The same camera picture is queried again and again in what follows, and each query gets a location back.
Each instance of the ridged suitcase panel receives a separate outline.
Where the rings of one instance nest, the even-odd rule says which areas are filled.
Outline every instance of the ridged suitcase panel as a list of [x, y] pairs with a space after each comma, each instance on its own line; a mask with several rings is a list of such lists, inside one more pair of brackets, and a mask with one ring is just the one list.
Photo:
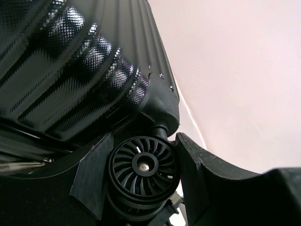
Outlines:
[[5, 122], [83, 145], [137, 109], [150, 73], [175, 87], [146, 0], [0, 1]]

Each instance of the pink wall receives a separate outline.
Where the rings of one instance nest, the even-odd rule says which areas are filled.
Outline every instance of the pink wall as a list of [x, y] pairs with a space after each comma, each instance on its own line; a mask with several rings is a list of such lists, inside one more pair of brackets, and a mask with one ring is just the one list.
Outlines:
[[301, 166], [301, 1], [149, 2], [208, 150], [257, 172]]

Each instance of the black wheel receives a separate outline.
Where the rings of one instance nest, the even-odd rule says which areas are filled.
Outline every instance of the black wheel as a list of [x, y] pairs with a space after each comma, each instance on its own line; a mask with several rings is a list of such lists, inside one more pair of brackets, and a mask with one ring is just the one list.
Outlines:
[[180, 167], [172, 146], [152, 137], [134, 137], [109, 158], [109, 194], [113, 208], [125, 219], [155, 216], [176, 190]]

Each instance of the suitcase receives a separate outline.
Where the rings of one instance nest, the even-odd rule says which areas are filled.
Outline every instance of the suitcase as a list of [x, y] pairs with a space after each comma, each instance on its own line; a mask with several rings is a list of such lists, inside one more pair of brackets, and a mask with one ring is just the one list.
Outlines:
[[178, 127], [148, 1], [0, 0], [1, 223], [147, 224], [180, 180]]
[[129, 121], [179, 126], [179, 96], [146, 0], [0, 1], [0, 122], [82, 147]]

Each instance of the metal bolt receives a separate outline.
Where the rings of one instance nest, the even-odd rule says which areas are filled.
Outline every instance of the metal bolt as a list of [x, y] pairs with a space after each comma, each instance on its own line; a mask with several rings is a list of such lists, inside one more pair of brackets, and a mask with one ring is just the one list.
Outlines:
[[150, 171], [150, 166], [145, 163], [145, 162], [141, 162], [139, 165], [138, 165], [138, 168], [139, 170], [141, 170], [142, 172], [148, 172]]

